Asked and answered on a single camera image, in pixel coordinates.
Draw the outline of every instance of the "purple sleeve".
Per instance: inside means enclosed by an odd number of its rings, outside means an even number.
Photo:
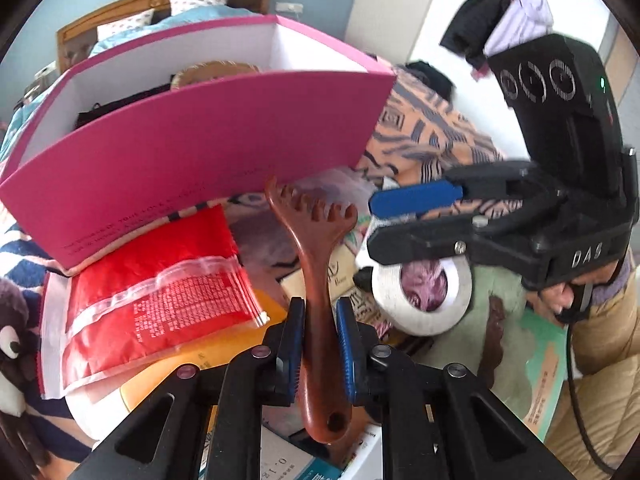
[[[600,305],[609,301],[613,298],[623,287],[626,285],[626,282],[629,279],[629,276],[632,272],[631,268],[631,254],[629,251],[626,252],[625,259],[622,262],[622,266],[620,267],[620,272],[618,276],[613,281],[613,283],[609,285],[597,285],[593,287],[593,292],[591,293],[591,305]]]

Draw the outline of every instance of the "hanging clothes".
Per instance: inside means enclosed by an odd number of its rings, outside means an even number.
[[[487,57],[551,32],[554,17],[547,0],[513,0],[484,45]]]
[[[476,70],[486,63],[483,49],[511,0],[467,0],[449,23],[440,45],[464,56]]]

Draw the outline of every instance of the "cardboard box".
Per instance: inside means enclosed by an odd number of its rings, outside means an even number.
[[[78,114],[211,60],[260,73],[188,86],[73,131]],[[357,163],[395,75],[279,16],[224,18],[129,41],[65,72],[0,176],[0,201],[71,268],[122,235],[200,202]]]

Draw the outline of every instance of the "wall outlet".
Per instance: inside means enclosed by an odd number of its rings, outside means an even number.
[[[289,4],[287,2],[276,2],[276,12],[294,12],[295,14],[302,14],[304,9],[303,4]]]
[[[35,76],[33,76],[34,79],[38,79],[41,78],[42,76],[53,72],[54,70],[56,70],[58,68],[58,62],[57,61],[52,61],[51,63],[49,63],[46,67],[41,68],[40,70],[38,70],[35,74]]]

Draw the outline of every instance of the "plush toy eye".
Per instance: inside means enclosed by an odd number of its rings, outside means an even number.
[[[20,338],[15,333],[14,327],[7,325],[0,330],[0,350],[11,359],[18,357],[20,353]]]

